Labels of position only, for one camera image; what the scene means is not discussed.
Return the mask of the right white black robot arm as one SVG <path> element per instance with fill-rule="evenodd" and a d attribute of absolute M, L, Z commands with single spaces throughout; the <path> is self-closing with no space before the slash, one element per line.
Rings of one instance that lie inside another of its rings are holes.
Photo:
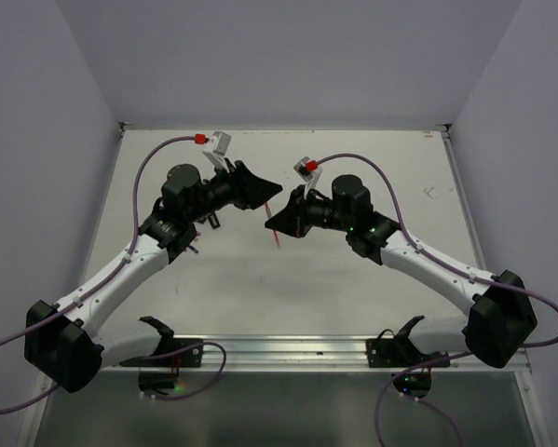
<path fill-rule="evenodd" d="M 388 339 L 368 340 L 373 367 L 409 367 L 427 360 L 446 366 L 445 354 L 468 352 L 501 369 L 537 326 L 520 277 L 509 270 L 494 275 L 423 245 L 400 223 L 374 210 L 370 191 L 357 176 L 333 180 L 330 197 L 298 186 L 265 227 L 296 238 L 313 227 L 341 231 L 360 257 L 403 273 L 459 309 L 455 317 L 415 316 Z"/>

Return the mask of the black blue highlighter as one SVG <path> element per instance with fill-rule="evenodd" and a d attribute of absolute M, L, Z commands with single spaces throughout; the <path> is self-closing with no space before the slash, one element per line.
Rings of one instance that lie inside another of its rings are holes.
<path fill-rule="evenodd" d="M 218 229 L 221 227 L 220 221 L 216 214 L 211 214 L 208 216 L 208 221 L 212 229 Z"/>

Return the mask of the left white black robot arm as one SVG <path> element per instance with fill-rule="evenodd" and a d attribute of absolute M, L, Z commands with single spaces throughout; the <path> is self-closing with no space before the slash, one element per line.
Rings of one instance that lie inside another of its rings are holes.
<path fill-rule="evenodd" d="M 281 190 L 241 161 L 217 169 L 209 180 L 202 180 L 193 165 L 173 167 L 151 214 L 110 264 L 55 304 L 39 301 L 28 310 L 24 357 L 69 393 L 85 387 L 102 368 L 126 360 L 168 363 L 174 332 L 160 320 L 142 317 L 133 331 L 112 338 L 100 333 L 105 321 L 191 245 L 196 222 L 227 205 L 259 209 Z"/>

